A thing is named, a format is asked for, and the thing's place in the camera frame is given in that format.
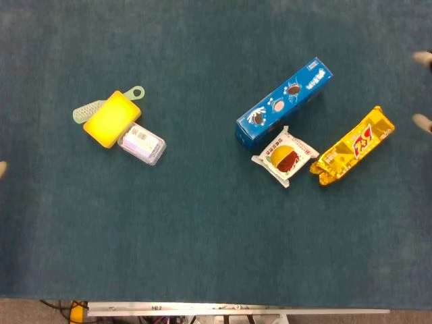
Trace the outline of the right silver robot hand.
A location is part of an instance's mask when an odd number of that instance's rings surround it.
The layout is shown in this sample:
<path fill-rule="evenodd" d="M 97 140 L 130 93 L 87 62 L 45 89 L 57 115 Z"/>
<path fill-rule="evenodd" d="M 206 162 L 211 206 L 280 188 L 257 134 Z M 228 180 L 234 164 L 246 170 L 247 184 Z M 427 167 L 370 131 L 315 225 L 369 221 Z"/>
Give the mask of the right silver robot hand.
<path fill-rule="evenodd" d="M 412 58 L 419 64 L 425 66 L 431 72 L 431 51 L 416 51 L 412 54 Z M 412 116 L 412 121 L 423 131 L 431 133 L 432 121 L 427 116 L 415 113 Z"/>

